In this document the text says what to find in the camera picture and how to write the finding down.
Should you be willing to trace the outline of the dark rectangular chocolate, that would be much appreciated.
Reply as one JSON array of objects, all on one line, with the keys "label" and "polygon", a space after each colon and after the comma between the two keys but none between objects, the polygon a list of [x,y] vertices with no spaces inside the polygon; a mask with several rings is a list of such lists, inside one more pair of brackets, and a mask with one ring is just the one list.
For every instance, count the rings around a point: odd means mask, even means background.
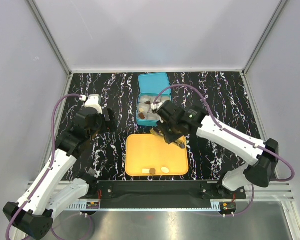
[{"label": "dark rectangular chocolate", "polygon": [[139,117],[140,117],[141,119],[144,119],[144,118],[145,118],[145,115],[141,112],[141,113],[139,114]]}]

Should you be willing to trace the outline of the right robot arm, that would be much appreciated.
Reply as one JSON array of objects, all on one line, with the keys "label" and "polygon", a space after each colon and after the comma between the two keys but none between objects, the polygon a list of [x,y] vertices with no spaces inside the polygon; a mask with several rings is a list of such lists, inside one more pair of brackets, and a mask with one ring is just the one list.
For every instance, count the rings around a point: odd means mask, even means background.
[{"label": "right robot arm", "polygon": [[159,116],[157,127],[167,144],[179,138],[196,135],[212,141],[244,160],[244,165],[224,173],[212,192],[220,198],[229,198],[238,189],[247,185],[267,188],[278,164],[279,144],[270,138],[267,141],[243,134],[214,119],[198,106],[183,108],[170,100],[151,104],[151,111]]}]

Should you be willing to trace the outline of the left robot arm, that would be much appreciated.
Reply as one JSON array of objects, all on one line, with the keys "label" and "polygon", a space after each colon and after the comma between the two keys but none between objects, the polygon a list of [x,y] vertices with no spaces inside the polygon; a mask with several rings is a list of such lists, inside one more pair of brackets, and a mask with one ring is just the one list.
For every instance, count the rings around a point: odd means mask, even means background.
[{"label": "left robot arm", "polygon": [[41,240],[71,203],[98,193],[94,177],[81,173],[70,186],[52,195],[65,173],[88,152],[92,140],[117,130],[114,111],[109,108],[107,114],[109,119],[95,107],[85,106],[76,113],[72,123],[57,137],[54,152],[31,187],[17,202],[9,201],[3,207],[9,228],[15,227],[28,237]]}]

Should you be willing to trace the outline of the white rectangular chocolate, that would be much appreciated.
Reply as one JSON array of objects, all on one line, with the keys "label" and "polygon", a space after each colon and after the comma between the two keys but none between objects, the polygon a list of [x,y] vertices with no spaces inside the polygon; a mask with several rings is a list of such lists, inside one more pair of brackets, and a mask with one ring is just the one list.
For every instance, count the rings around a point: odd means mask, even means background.
[{"label": "white rectangular chocolate", "polygon": [[142,169],[141,171],[143,174],[150,174],[150,169]]}]

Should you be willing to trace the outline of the teal tin box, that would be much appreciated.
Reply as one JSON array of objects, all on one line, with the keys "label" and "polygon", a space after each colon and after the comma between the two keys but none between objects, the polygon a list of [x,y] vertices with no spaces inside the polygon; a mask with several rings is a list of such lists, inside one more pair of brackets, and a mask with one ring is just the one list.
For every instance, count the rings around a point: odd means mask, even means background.
[{"label": "teal tin box", "polygon": [[[138,76],[140,94],[137,98],[136,122],[139,126],[155,127],[160,120],[159,116],[152,112],[151,104],[158,94],[170,86],[168,74],[166,72],[141,74]],[[143,113],[145,118],[141,119],[139,114]]]}]

